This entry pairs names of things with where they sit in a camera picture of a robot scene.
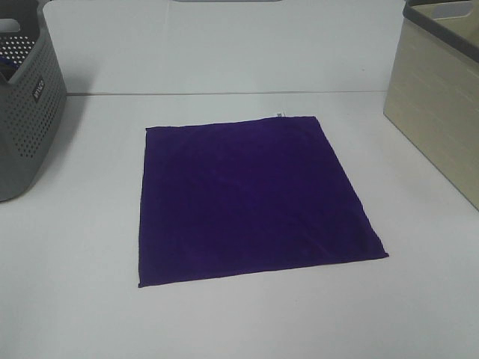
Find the blue cloth in basket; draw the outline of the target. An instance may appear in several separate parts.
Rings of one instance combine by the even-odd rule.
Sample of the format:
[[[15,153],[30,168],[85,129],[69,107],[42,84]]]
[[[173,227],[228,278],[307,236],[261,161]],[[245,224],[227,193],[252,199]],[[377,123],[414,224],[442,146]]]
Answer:
[[[19,65],[16,64],[14,61],[4,56],[0,57],[1,75],[5,78],[6,81],[11,79],[11,77],[15,74],[18,68]]]

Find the grey perforated laundry basket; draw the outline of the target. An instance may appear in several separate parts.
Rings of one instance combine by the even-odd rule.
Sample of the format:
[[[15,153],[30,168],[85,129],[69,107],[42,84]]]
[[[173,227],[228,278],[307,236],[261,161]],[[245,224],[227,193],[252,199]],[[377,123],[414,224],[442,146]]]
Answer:
[[[1,17],[18,31],[1,33],[1,56],[19,65],[1,75],[1,200],[32,184],[55,138],[66,102],[66,85],[43,9],[45,1],[2,1]]]

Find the beige storage bin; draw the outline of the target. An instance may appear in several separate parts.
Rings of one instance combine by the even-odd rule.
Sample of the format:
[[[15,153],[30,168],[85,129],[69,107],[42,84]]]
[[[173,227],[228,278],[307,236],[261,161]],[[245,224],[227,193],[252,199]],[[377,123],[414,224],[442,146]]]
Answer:
[[[478,2],[407,1],[384,115],[478,205]]]

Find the purple towel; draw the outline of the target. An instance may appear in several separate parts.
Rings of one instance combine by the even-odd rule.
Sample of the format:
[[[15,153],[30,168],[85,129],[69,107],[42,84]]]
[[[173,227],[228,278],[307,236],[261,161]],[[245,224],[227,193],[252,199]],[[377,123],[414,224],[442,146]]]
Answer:
[[[147,129],[139,286],[386,257],[317,118]]]

